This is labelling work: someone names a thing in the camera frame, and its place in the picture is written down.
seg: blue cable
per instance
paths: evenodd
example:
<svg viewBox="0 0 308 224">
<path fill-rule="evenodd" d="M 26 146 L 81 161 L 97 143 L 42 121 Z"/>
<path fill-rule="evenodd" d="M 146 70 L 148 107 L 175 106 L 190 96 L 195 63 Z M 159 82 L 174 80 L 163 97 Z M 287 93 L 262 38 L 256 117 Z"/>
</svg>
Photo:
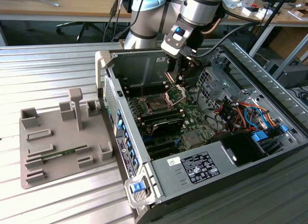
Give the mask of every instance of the blue cable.
<svg viewBox="0 0 308 224">
<path fill-rule="evenodd" d="M 271 125 L 266 121 L 266 119 L 265 119 L 265 117 L 263 116 L 263 113 L 260 111 L 260 109 L 258 109 L 257 107 L 254 107 L 254 106 L 250 106 L 250 107 L 251 107 L 251 108 L 254 108 L 256 111 L 258 111 L 258 112 L 260 113 L 260 115 L 261 115 L 261 117 L 262 117 L 264 123 L 266 124 L 266 126 L 267 126 L 268 128 L 270 128 Z M 247 109 L 250 108 L 250 107 L 247 107 L 247 108 L 245 109 L 245 111 L 244 111 L 245 120 L 246 120 L 249 124 L 251 124 L 252 126 L 254 126 L 254 127 L 257 129 L 257 131 L 258 131 L 257 125 L 255 125 L 254 123 L 250 122 L 249 119 L 248 119 L 248 117 L 247 117 Z"/>
</svg>

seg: motherboard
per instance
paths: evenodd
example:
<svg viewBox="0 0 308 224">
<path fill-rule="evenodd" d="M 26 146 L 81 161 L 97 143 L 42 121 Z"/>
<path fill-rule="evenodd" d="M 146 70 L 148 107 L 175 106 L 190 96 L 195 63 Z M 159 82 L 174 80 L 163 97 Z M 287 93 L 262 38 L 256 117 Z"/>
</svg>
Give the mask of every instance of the motherboard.
<svg viewBox="0 0 308 224">
<path fill-rule="evenodd" d="M 127 101 L 151 159 L 206 145 L 215 130 L 196 99 L 177 85 L 127 89 Z"/>
</svg>

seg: white sticker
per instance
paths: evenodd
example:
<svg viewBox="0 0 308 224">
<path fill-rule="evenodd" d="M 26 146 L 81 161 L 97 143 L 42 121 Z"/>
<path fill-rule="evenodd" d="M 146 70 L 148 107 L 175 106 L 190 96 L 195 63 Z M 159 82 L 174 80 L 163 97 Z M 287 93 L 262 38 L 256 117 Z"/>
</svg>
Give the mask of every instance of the white sticker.
<svg viewBox="0 0 308 224">
<path fill-rule="evenodd" d="M 181 163 L 181 158 L 176 157 L 176 158 L 167 159 L 167 162 L 168 162 L 169 166 L 177 165 L 177 164 Z"/>
<path fill-rule="evenodd" d="M 166 60 L 166 57 L 158 57 L 156 58 L 156 62 L 164 62 Z"/>
</svg>

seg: wire bundle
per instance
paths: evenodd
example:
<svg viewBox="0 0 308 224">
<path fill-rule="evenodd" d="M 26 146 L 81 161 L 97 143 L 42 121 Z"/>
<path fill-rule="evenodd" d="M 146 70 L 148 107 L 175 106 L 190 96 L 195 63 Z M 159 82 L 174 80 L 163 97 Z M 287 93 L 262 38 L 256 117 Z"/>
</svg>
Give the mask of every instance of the wire bundle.
<svg viewBox="0 0 308 224">
<path fill-rule="evenodd" d="M 264 128 L 258 124 L 259 122 L 256 122 L 258 121 L 256 119 L 258 115 L 262 118 L 267 128 L 276 126 L 270 117 L 269 111 L 266 109 L 246 102 L 239 102 L 236 107 L 231 106 L 231 103 L 223 102 L 215 111 L 216 115 L 220 115 L 226 121 L 226 130 L 231 132 L 236 130 L 246 130 L 249 132 L 262 130 Z"/>
<path fill-rule="evenodd" d="M 295 93 L 295 96 L 300 99 L 305 105 L 308 106 L 308 91 L 304 90 L 302 87 L 299 89 L 290 89 Z"/>
</svg>

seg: chair leg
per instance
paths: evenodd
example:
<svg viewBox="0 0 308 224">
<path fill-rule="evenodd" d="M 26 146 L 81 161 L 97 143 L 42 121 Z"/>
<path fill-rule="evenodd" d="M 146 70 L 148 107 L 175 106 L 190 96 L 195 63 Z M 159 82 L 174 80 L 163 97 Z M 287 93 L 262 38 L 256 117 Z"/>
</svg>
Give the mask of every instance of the chair leg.
<svg viewBox="0 0 308 224">
<path fill-rule="evenodd" d="M 94 30 L 97 30 L 98 32 L 100 32 L 101 34 L 104 33 L 104 31 L 102 29 L 100 29 L 99 27 L 97 27 L 96 25 L 94 25 L 93 23 L 89 24 L 90 27 L 92 27 Z"/>
<path fill-rule="evenodd" d="M 87 25 L 86 25 L 86 23 L 84 23 L 83 26 L 82 26 L 82 28 L 81 28 L 81 31 L 80 31 L 80 33 L 79 33 L 79 35 L 78 35 L 78 37 L 77 37 L 77 42 L 80 42 L 81 37 L 82 37 L 82 35 L 83 35 L 83 32 L 85 31 L 86 28 L 87 28 Z"/>
<path fill-rule="evenodd" d="M 60 34 L 61 28 L 63 28 L 63 27 L 83 25 L 83 24 L 84 24 L 84 22 L 69 22 L 69 23 L 60 24 L 60 25 L 57 25 L 56 31 L 57 31 L 58 34 Z"/>
<path fill-rule="evenodd" d="M 26 30 L 32 30 L 30 21 L 25 21 Z"/>
</svg>

